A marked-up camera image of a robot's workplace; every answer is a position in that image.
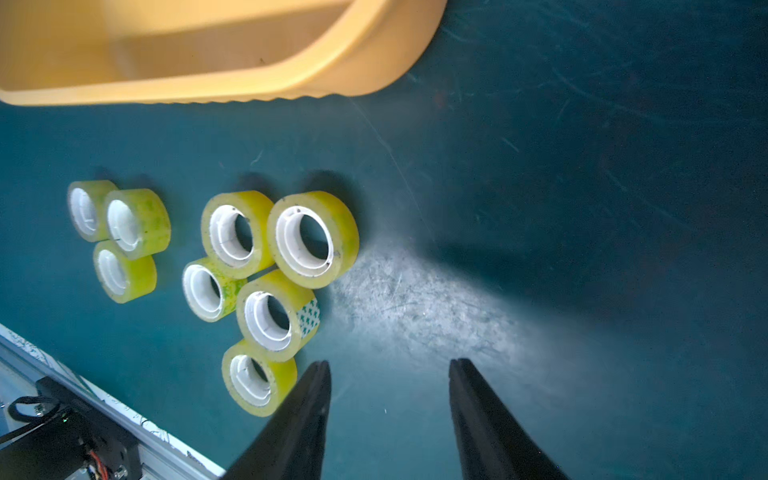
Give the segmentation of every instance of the metal frame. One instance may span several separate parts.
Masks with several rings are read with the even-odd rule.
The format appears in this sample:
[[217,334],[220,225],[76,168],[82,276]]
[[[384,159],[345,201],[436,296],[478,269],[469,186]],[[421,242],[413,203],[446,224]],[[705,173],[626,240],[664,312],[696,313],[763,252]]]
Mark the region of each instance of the metal frame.
[[[15,370],[19,375],[28,379],[34,385],[44,376],[49,376],[69,388],[72,392],[80,392],[82,387],[70,379],[30,357],[21,348],[0,336],[0,362]],[[112,421],[133,434],[139,441],[139,457],[141,459],[144,478],[147,480],[213,480],[217,478],[195,461],[185,457],[166,442],[161,441],[147,430],[131,422],[126,417],[117,414],[103,402],[95,402],[81,396],[81,399],[103,413]]]

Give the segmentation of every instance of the screw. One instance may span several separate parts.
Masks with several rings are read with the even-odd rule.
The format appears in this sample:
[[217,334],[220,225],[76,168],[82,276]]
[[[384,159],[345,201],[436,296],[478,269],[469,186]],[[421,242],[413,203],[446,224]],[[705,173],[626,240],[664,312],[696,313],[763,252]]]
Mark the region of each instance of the screw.
[[125,469],[123,465],[120,465],[117,470],[114,472],[114,480],[123,480],[123,478],[128,476],[128,470]]

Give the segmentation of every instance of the red wire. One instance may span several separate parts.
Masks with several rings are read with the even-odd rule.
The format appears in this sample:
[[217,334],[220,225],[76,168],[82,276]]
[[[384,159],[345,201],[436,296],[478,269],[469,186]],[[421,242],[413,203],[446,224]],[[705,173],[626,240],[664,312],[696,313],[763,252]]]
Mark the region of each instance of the red wire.
[[101,458],[98,458],[98,455],[96,455],[96,452],[91,450],[89,452],[91,454],[91,457],[96,461],[96,465],[98,467],[98,474],[101,476],[102,480],[109,480],[109,477],[107,477],[107,468],[104,466],[104,463],[101,462]]

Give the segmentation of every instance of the tape roll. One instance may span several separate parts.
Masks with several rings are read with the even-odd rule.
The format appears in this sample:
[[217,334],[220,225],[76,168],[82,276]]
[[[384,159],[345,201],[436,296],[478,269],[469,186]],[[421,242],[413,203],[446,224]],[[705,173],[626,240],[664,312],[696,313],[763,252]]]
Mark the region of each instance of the tape roll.
[[[328,254],[318,258],[301,238],[300,224],[311,217],[322,228]],[[326,192],[289,195],[279,200],[267,223],[270,252],[277,266],[297,285],[323,288],[349,270],[357,259],[357,224],[341,200]]]
[[224,275],[208,257],[189,262],[181,274],[187,303],[206,322],[221,320],[235,310],[237,292],[246,281]]
[[157,270],[152,257],[130,260],[112,240],[94,248],[96,276],[107,295],[117,303],[126,303],[151,293],[157,285]]
[[[266,245],[266,220],[273,205],[256,191],[220,194],[208,201],[200,222],[203,247],[225,275],[247,278],[275,263]],[[250,226],[253,246],[249,250],[235,234],[238,216]]]
[[[263,372],[259,374],[258,366]],[[243,410],[259,417],[272,415],[296,385],[296,362],[271,362],[263,350],[245,340],[224,353],[221,374],[232,398]]]
[[107,194],[118,188],[109,180],[72,182],[67,191],[69,217],[74,229],[89,242],[109,238],[107,231]]
[[162,200],[147,188],[107,194],[109,237],[126,257],[137,259],[162,252],[170,243],[170,220]]
[[[288,316],[288,329],[279,326],[267,302],[274,297]],[[275,270],[249,282],[237,294],[237,325],[243,338],[264,348],[273,362],[293,358],[317,333],[320,308],[315,293]]]

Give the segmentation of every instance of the yellow plastic bin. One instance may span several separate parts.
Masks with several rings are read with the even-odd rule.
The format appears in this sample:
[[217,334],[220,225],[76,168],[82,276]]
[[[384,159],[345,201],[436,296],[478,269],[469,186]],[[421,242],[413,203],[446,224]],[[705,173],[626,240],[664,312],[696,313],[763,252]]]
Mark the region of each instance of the yellow plastic bin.
[[446,0],[2,0],[0,100],[361,95],[424,52]]

